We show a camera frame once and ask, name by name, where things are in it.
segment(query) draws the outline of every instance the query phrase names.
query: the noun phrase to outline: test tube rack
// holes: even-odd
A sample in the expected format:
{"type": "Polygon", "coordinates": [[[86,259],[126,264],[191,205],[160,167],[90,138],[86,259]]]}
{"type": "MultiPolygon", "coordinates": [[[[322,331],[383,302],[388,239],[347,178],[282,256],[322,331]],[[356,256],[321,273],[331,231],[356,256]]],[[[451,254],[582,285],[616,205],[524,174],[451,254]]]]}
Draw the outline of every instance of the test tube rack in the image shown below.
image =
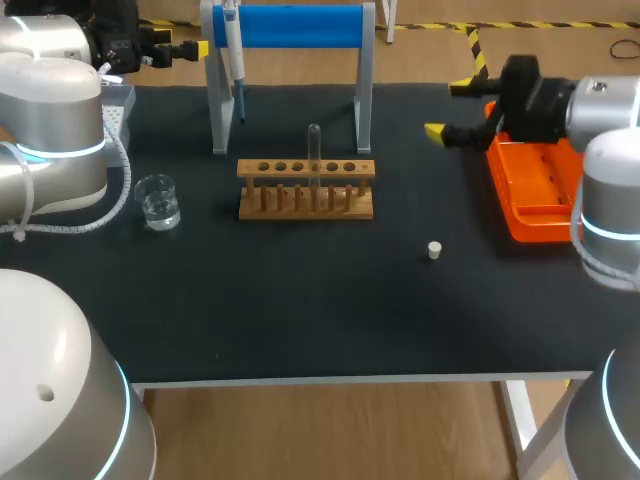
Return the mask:
{"type": "Polygon", "coordinates": [[[308,184],[308,160],[238,160],[238,177],[244,178],[240,220],[370,220],[373,218],[371,180],[376,176],[373,160],[321,160],[317,175],[351,181],[346,186],[308,184]],[[256,180],[282,179],[294,186],[267,186],[256,180]]]}

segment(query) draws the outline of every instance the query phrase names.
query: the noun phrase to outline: wooden floor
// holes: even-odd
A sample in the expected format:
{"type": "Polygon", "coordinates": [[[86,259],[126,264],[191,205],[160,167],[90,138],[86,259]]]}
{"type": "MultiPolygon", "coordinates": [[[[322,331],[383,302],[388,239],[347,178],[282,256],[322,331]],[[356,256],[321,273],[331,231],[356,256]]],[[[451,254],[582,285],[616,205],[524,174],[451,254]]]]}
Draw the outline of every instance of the wooden floor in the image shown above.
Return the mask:
{"type": "MultiPolygon", "coordinates": [[[[636,0],[398,1],[398,23],[640,20],[636,0]]],[[[198,20],[197,0],[139,4],[144,18],[198,20]]],[[[473,71],[464,35],[398,31],[395,43],[386,45],[379,34],[377,82],[447,82],[473,71]]],[[[538,55],[547,75],[640,74],[640,60],[609,56],[609,45],[625,37],[640,41],[640,33],[631,30],[517,29],[482,30],[480,42],[494,75],[511,53],[538,55]]],[[[252,84],[353,83],[356,52],[251,50],[245,62],[252,84]]],[[[205,84],[202,64],[186,62],[164,71],[144,68],[129,81],[205,84]]],[[[541,423],[564,391],[563,382],[529,382],[528,388],[541,423]]],[[[152,392],[146,403],[156,426],[160,480],[514,478],[502,404],[489,383],[163,390],[152,392]]],[[[556,465],[546,478],[567,477],[556,465]]]]}

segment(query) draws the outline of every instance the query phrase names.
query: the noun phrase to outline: black tablecloth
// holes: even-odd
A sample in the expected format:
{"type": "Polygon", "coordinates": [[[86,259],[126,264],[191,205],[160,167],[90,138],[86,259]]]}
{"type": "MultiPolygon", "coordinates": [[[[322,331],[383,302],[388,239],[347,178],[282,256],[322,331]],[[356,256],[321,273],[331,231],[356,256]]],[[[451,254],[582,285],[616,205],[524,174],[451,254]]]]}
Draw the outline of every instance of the black tablecloth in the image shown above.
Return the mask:
{"type": "MultiPolygon", "coordinates": [[[[0,239],[0,267],[56,283],[134,382],[591,370],[638,321],[568,245],[517,245],[482,155],[429,143],[425,121],[473,124],[481,106],[435,85],[378,86],[373,221],[239,222],[238,158],[355,157],[352,88],[253,87],[227,157],[211,155],[206,92],[138,88],[134,181],[172,176],[180,225],[144,228],[133,198],[102,230],[0,239]],[[425,260],[427,243],[443,252],[425,260]]],[[[90,221],[106,198],[50,222],[90,221]]]]}

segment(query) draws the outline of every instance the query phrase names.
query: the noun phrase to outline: orange container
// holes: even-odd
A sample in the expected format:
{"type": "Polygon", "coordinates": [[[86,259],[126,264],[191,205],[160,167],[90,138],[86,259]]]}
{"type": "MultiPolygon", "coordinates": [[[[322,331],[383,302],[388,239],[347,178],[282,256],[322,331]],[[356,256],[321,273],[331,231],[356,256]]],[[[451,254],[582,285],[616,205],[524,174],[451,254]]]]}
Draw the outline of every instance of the orange container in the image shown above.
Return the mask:
{"type": "MultiPolygon", "coordinates": [[[[485,107],[488,116],[493,103],[485,107]]],[[[522,243],[569,242],[571,209],[583,155],[557,145],[513,143],[499,133],[487,151],[511,236],[522,243]]]]}

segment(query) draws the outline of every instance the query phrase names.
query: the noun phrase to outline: test tube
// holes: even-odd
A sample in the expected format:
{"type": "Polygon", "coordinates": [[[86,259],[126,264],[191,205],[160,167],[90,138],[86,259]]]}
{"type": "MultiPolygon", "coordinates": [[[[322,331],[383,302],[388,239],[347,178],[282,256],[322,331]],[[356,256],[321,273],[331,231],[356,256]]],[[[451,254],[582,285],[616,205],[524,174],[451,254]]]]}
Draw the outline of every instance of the test tube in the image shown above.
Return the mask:
{"type": "Polygon", "coordinates": [[[312,123],[307,129],[307,152],[309,159],[309,190],[320,189],[320,125],[312,123]]]}

